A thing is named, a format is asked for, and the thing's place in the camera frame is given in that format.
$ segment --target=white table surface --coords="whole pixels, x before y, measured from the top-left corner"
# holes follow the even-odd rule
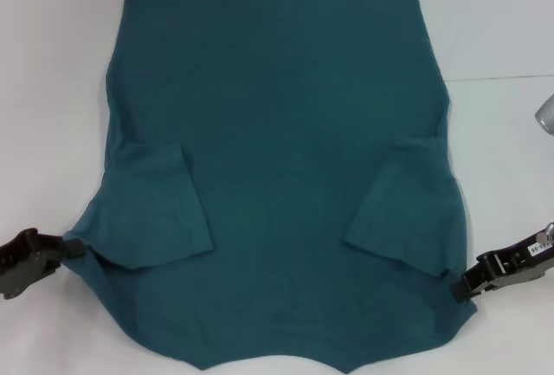
[[[533,114],[554,93],[554,0],[420,0],[453,102],[450,146],[465,198],[469,265],[554,220],[554,137]],[[101,177],[103,76],[122,0],[0,0],[0,244],[30,226],[70,229]],[[461,81],[477,79],[480,81]],[[554,271],[476,300],[448,345],[356,374],[547,374],[554,344]],[[0,301],[3,375],[197,374],[147,351],[93,292],[62,269]],[[294,357],[219,365],[212,375],[324,375]]]

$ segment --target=white label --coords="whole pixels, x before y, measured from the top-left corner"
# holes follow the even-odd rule
[[[529,245],[527,249],[529,249],[529,252],[531,253],[531,256],[535,256],[540,254],[543,251],[546,251],[547,249],[552,248],[551,243],[539,243],[536,242],[533,245]]]

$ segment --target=black clamp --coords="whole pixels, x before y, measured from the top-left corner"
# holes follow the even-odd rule
[[[83,256],[85,245],[78,239],[39,234],[35,228],[23,230],[0,247],[0,293],[13,299],[31,284],[52,275],[66,258]]]
[[[450,286],[454,298],[462,302],[483,291],[498,290],[544,276],[547,269],[554,267],[554,245],[538,240],[544,240],[544,230],[511,247],[479,255],[477,265]]]

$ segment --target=folded t-shirt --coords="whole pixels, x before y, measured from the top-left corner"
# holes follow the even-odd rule
[[[466,222],[418,0],[125,0],[106,89],[65,263],[138,343],[350,372],[474,312],[448,290]]]

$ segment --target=teal shirt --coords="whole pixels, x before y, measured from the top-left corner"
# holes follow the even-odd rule
[[[448,290],[466,221],[418,0],[125,0],[106,89],[65,264],[141,345],[350,372],[475,311]]]

